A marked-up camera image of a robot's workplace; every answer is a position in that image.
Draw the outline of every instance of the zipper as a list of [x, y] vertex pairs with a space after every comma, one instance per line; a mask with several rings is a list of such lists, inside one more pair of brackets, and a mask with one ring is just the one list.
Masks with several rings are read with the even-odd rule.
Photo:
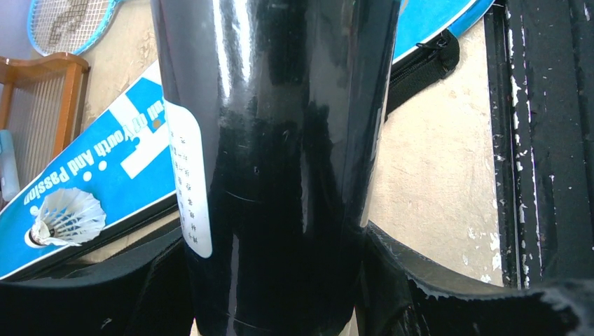
[[415, 53], [413, 53], [413, 57], [410, 60], [407, 60], [403, 64], [399, 64], [398, 69], [391, 72], [389, 86], [392, 86], [402, 78], [405, 78], [420, 67], [432, 61], [442, 49], [448, 46], [448, 44], [449, 41], [443, 33], [438, 39], [430, 41], [429, 43], [417, 43], [420, 52], [417, 52], [417, 55], [414, 55]]

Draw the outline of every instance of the black bag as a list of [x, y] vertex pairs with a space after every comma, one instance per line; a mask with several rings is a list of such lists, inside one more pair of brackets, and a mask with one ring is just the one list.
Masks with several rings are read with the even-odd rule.
[[193, 322], [179, 221], [94, 265], [0, 281], [2, 335], [188, 336]]
[[447, 29], [392, 65], [386, 103], [388, 115], [431, 84], [448, 77], [460, 61], [460, 44]]

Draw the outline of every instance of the shuttlecock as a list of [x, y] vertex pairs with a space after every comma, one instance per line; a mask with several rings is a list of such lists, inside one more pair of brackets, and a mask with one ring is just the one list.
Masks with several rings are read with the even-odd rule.
[[29, 245], [80, 246], [99, 235], [105, 218], [101, 204], [90, 193], [58, 189], [43, 200], [25, 239], [29, 237]]

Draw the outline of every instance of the racket strings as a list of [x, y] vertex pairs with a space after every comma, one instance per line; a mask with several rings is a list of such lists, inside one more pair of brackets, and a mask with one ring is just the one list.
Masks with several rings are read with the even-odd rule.
[[109, 0], [37, 0], [29, 27], [45, 55], [83, 47], [108, 15]]

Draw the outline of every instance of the wooden chair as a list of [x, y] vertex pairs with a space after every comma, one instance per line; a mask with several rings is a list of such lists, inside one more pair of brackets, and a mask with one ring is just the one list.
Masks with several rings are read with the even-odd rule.
[[21, 188], [78, 136], [88, 71], [84, 59], [66, 52], [0, 57], [0, 130], [13, 135]]

